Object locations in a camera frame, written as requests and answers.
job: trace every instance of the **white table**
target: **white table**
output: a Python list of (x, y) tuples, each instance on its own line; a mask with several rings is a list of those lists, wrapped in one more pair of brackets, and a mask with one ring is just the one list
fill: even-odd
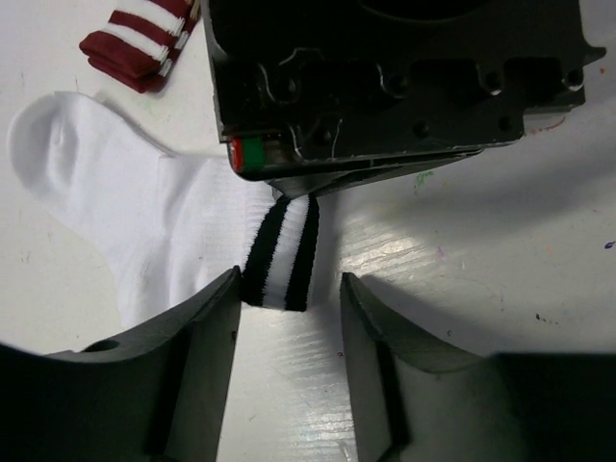
[[(3, 2), (0, 136), (36, 97), (78, 90), (175, 151), (224, 155), (202, 26), (167, 89), (138, 95), (91, 69), (77, 48), (114, 4)], [(331, 244), (320, 243), (317, 306), (244, 310), (218, 460), (355, 460), (338, 354), (343, 270), (476, 353), (613, 351), (616, 246), (604, 247), (616, 241), (616, 3), (582, 0), (582, 13), (587, 38), (608, 56), (587, 67), (588, 104), (565, 123), (432, 174), (321, 202)], [(6, 155), (0, 162), (0, 340), (51, 352), (115, 334), (115, 287), (100, 255), (21, 190)]]

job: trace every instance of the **black and white striped cuff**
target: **black and white striped cuff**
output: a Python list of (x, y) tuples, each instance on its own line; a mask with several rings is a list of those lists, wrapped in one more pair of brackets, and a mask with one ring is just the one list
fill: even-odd
[(319, 234), (312, 195), (280, 197), (269, 209), (242, 275), (242, 299), (252, 306), (306, 311)]

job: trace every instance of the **sock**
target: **sock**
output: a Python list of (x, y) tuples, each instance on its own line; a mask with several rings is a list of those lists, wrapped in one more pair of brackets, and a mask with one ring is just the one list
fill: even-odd
[(196, 25), (199, 0), (118, 0), (79, 45), (92, 67), (138, 92), (158, 91)]
[(244, 264), (247, 302), (306, 308), (314, 198), (274, 202), (268, 185), (245, 182), (226, 159), (165, 151), (79, 93), (50, 94), (22, 110), (8, 149), (24, 188), (107, 261), (125, 327)]

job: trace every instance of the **folded sock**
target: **folded sock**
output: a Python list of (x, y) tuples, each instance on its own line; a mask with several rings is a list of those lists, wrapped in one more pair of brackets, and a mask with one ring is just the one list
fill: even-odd
[(314, 198), (274, 202), (268, 185), (240, 179), (225, 159), (165, 151), (79, 93), (57, 92), (24, 109), (8, 148), (24, 188), (104, 256), (124, 326), (186, 300), (235, 265), (245, 266), (245, 301), (306, 308), (319, 227)]
[(158, 91), (196, 25), (199, 0), (118, 0), (79, 45), (89, 63), (139, 92)]

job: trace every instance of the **black metal part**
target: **black metal part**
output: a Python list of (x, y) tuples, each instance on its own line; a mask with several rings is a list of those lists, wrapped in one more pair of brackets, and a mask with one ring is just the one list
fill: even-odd
[(215, 461), (240, 271), (83, 352), (0, 345), (0, 460)]
[(341, 303), (360, 462), (613, 459), (615, 355), (482, 359), (425, 332), (352, 274)]
[(202, 5), (220, 141), (265, 141), (265, 163), (236, 171), (289, 196), (514, 142), (525, 114), (583, 104), (582, 69), (605, 52), (578, 0)]

